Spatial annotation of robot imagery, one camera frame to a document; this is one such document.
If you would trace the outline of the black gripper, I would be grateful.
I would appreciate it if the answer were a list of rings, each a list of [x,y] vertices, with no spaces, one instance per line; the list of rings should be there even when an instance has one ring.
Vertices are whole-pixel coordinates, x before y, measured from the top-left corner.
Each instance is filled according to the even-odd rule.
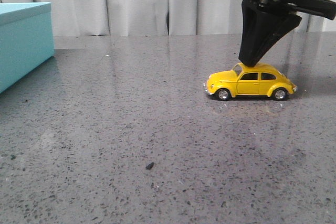
[[[268,0],[290,5],[293,10],[327,19],[335,18],[335,2],[330,0]],[[243,34],[239,60],[248,67],[255,66],[265,53],[284,35],[295,29],[302,18],[297,14],[275,15],[260,10],[258,3],[242,1]]]

